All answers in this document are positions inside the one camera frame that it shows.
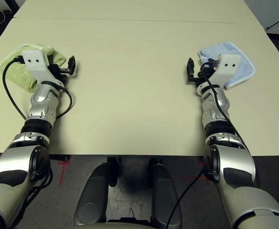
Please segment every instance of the gray carpet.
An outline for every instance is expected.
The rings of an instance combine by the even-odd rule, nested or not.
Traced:
[[[118,185],[109,187],[107,219],[131,217],[150,220],[152,190],[147,187],[150,157],[123,157]],[[180,195],[197,176],[201,164],[197,157],[162,157]],[[54,179],[26,210],[18,229],[63,229],[73,224],[74,211],[90,173],[106,156],[72,156],[70,162],[52,160]],[[279,202],[279,156],[255,157],[262,188]],[[183,228],[229,228],[222,202],[214,184],[204,177],[189,190],[181,202]]]

